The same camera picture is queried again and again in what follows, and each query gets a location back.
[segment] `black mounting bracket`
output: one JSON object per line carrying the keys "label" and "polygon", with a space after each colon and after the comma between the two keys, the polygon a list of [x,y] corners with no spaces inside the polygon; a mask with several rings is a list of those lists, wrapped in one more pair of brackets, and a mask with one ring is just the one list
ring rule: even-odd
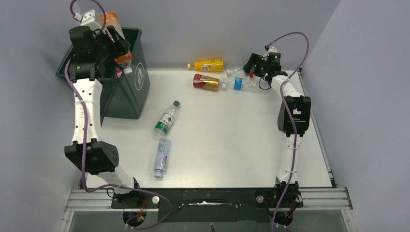
{"label": "black mounting bracket", "polygon": [[73,44],[69,66],[70,80],[100,80],[106,70],[117,66],[116,58],[127,54],[130,43],[123,39],[113,26],[107,32],[97,34],[88,26],[78,26],[69,30]]}
{"label": "black mounting bracket", "polygon": [[281,54],[278,52],[269,53],[267,57],[252,53],[243,70],[246,74],[253,73],[255,76],[271,83],[274,76],[287,76],[286,72],[281,71],[280,57]]}
{"label": "black mounting bracket", "polygon": [[[65,156],[81,170],[83,145],[76,141],[73,145],[64,147]],[[86,172],[97,175],[104,172],[113,172],[118,166],[118,150],[114,145],[92,139],[87,143]]]}
{"label": "black mounting bracket", "polygon": [[[306,96],[286,96],[285,100],[296,125],[297,134],[300,135],[300,137],[303,137],[306,130],[309,128],[311,99]],[[283,102],[278,116],[278,129],[279,131],[284,132],[288,138],[290,135],[294,134],[291,119]]]}
{"label": "black mounting bracket", "polygon": [[[141,189],[139,183],[134,178],[134,189]],[[142,206],[143,199],[149,197],[147,194],[142,194],[138,191],[131,191],[125,194],[114,194],[113,201],[111,202],[111,208],[113,209],[131,209]],[[158,208],[158,204],[153,204],[152,201],[147,201],[150,208]]]}

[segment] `clear plastic bottle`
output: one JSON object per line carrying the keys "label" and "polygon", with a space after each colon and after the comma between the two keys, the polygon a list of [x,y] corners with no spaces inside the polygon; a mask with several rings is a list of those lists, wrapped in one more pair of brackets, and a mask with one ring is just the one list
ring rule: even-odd
{"label": "clear plastic bottle", "polygon": [[155,156],[154,162],[154,177],[162,178],[162,175],[165,172],[169,150],[171,147],[171,141],[166,138],[160,139],[160,143],[158,144],[157,154]]}
{"label": "clear plastic bottle", "polygon": [[170,127],[178,116],[179,101],[175,101],[168,107],[158,120],[154,128],[153,134],[156,138],[163,138],[168,133]]}
{"label": "clear plastic bottle", "polygon": [[[106,21],[106,27],[107,26],[113,26],[118,34],[125,39],[124,33],[122,32],[122,28],[121,28],[121,24],[119,23],[119,19],[118,16],[115,12],[107,12],[105,13],[107,16],[107,21]],[[101,14],[100,15],[100,21],[101,24],[104,23],[104,16]],[[120,65],[123,69],[124,69],[124,73],[128,74],[132,72],[132,68],[131,68],[131,61],[132,61],[132,55],[131,55],[131,51],[128,51],[127,54],[118,57],[117,59],[115,59],[116,63],[118,65]]]}
{"label": "clear plastic bottle", "polygon": [[226,75],[227,76],[239,76],[239,77],[241,77],[241,76],[245,76],[246,75],[246,73],[245,73],[245,71],[243,70],[243,68],[242,67],[239,67],[239,68],[236,68],[236,69],[227,69],[227,70],[225,70],[225,73],[226,73]]}
{"label": "clear plastic bottle", "polygon": [[220,80],[222,89],[232,89],[243,92],[260,93],[259,83],[255,80],[241,77],[228,77]]}

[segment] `orange bottle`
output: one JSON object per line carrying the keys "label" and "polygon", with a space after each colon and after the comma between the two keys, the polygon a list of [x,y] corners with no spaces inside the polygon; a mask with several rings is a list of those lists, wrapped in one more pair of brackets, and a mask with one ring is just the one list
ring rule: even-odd
{"label": "orange bottle", "polygon": [[[107,21],[106,21],[106,27],[107,26],[113,26],[117,32],[119,33],[119,35],[125,39],[124,37],[124,33],[122,32],[122,28],[121,28],[121,24],[119,23],[119,19],[118,16],[115,12],[107,12],[105,13],[107,16]],[[104,23],[104,16],[101,14],[100,15],[100,21],[101,24]],[[131,69],[131,61],[132,61],[132,55],[131,52],[128,51],[127,54],[118,57],[117,59],[115,59],[115,61],[117,62],[117,64],[119,64],[123,69],[124,69],[124,73],[128,74],[132,72]]]}

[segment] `metal frame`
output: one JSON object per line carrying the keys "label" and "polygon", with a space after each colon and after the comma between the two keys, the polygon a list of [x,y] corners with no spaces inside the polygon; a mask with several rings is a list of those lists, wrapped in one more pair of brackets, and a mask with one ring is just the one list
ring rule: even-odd
{"label": "metal frame", "polygon": [[346,225],[346,229],[348,232],[357,232],[356,226],[354,224],[353,215],[351,214],[351,210],[342,210],[343,220]]}
{"label": "metal frame", "polygon": [[74,211],[65,211],[59,232],[69,232],[73,221]]}
{"label": "metal frame", "polygon": [[[304,207],[298,210],[350,210],[352,204],[350,201],[347,188],[301,188],[299,189],[303,199]],[[98,190],[93,193],[87,193],[84,190],[72,190],[66,212],[87,211],[120,211],[120,212],[138,212],[139,208],[131,209],[113,209],[111,201],[113,199],[107,195],[105,190]],[[158,209],[145,209],[145,212],[157,212]]]}

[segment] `plastic bottle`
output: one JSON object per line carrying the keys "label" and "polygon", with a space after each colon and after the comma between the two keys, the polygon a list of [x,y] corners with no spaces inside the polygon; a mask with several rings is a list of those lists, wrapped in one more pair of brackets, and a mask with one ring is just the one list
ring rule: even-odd
{"label": "plastic bottle", "polygon": [[226,75],[227,76],[239,76],[239,77],[242,77],[242,76],[246,76],[246,73],[245,73],[245,71],[243,70],[243,68],[242,67],[239,67],[239,68],[236,68],[236,69],[227,69],[226,71]]}
{"label": "plastic bottle", "polygon": [[157,125],[154,128],[154,135],[157,138],[163,138],[168,133],[170,127],[178,116],[179,101],[175,101],[170,107],[168,107],[158,120]]}
{"label": "plastic bottle", "polygon": [[223,89],[232,89],[243,92],[259,93],[261,89],[259,88],[259,83],[241,77],[228,77],[220,80],[222,82]]}
{"label": "plastic bottle", "polygon": [[261,92],[258,82],[241,77],[228,77],[219,80],[217,78],[195,74],[192,84],[195,88],[203,88],[213,91],[232,89],[252,93]]}
{"label": "plastic bottle", "polygon": [[162,178],[162,175],[165,172],[169,150],[171,147],[171,141],[167,138],[160,139],[158,144],[157,155],[155,156],[154,162],[154,177]]}
{"label": "plastic bottle", "polygon": [[[122,28],[121,28],[121,24],[119,23],[119,19],[118,16],[115,12],[107,12],[105,13],[107,16],[107,22],[106,22],[106,27],[107,26],[113,26],[118,34],[125,39],[124,33],[122,32]],[[100,21],[101,24],[104,23],[104,16],[101,14],[100,15]],[[131,68],[131,61],[132,61],[132,55],[131,55],[131,51],[128,51],[127,54],[118,57],[117,59],[115,59],[116,63],[118,65],[120,65],[123,69],[124,69],[124,73],[128,74],[128,73],[132,73],[132,68]]]}
{"label": "plastic bottle", "polygon": [[199,72],[223,72],[223,60],[222,59],[208,59],[200,60],[194,63],[194,69]]}

